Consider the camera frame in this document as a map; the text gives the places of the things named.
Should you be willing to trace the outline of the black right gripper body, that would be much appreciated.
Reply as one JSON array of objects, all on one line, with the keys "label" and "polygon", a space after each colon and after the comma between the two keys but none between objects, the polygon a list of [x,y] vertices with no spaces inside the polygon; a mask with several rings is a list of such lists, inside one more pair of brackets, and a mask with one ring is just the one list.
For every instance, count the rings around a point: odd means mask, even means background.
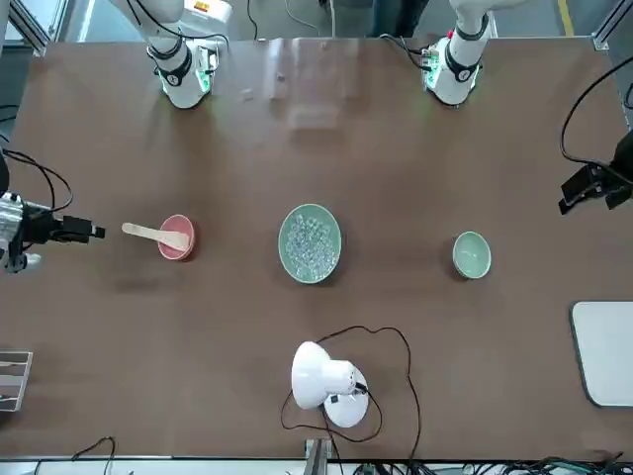
[{"label": "black right gripper body", "polygon": [[59,241],[62,232],[62,219],[58,218],[49,208],[27,201],[23,206],[21,229],[22,240],[26,243]]}]

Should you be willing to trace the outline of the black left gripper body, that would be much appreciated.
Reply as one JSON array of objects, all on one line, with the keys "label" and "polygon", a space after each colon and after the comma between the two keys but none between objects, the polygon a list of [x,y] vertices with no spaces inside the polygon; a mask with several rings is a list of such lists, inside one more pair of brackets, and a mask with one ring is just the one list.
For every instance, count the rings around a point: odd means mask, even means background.
[{"label": "black left gripper body", "polygon": [[633,130],[630,130],[616,145],[610,162],[614,176],[627,185],[633,180]]}]

